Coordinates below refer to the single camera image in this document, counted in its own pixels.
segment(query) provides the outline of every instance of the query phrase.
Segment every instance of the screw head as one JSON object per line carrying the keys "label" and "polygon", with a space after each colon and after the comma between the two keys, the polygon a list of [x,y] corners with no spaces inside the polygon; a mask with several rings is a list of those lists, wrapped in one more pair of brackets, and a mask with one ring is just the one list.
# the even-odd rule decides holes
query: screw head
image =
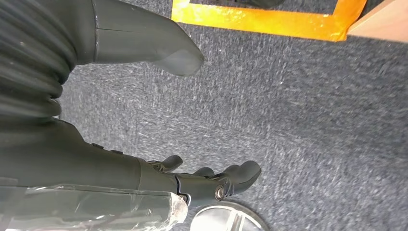
{"label": "screw head", "polygon": [[218,185],[216,188],[216,199],[222,201],[225,197],[225,190],[223,185]]}

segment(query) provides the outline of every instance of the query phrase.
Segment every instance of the round metal base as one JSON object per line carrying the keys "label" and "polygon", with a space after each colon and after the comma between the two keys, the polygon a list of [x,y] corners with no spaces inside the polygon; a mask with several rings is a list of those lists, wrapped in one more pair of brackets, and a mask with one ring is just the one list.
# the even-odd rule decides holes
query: round metal base
{"label": "round metal base", "polygon": [[220,202],[198,212],[190,231],[269,231],[262,219],[234,202]]}

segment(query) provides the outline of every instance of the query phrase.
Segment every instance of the orange floor marking tape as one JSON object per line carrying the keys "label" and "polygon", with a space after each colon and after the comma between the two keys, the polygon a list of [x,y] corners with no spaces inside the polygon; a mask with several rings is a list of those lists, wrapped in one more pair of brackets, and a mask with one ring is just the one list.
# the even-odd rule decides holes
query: orange floor marking tape
{"label": "orange floor marking tape", "polygon": [[333,14],[299,13],[212,6],[173,0],[171,19],[180,23],[225,29],[344,41],[367,0],[338,0]]}

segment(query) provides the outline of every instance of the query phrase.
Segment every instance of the robotic arm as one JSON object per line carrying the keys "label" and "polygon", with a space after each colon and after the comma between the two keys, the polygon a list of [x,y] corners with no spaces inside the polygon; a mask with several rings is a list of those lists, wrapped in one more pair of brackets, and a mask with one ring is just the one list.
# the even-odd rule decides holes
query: robotic arm
{"label": "robotic arm", "polygon": [[165,191],[200,206],[244,192],[260,175],[253,161],[174,174],[178,156],[146,162],[105,150],[53,118],[76,65],[148,61],[193,75],[204,57],[173,21],[118,0],[0,0],[0,32],[0,182]]}

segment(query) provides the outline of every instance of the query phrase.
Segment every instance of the clear plastic film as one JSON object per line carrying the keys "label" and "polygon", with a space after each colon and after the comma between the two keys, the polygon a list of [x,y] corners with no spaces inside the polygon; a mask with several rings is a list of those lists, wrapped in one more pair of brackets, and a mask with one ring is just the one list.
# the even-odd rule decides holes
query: clear plastic film
{"label": "clear plastic film", "polygon": [[212,6],[173,0],[172,19],[200,26],[343,41],[367,0],[338,0],[333,14]]}
{"label": "clear plastic film", "polygon": [[0,186],[0,231],[168,231],[186,215],[170,192]]}

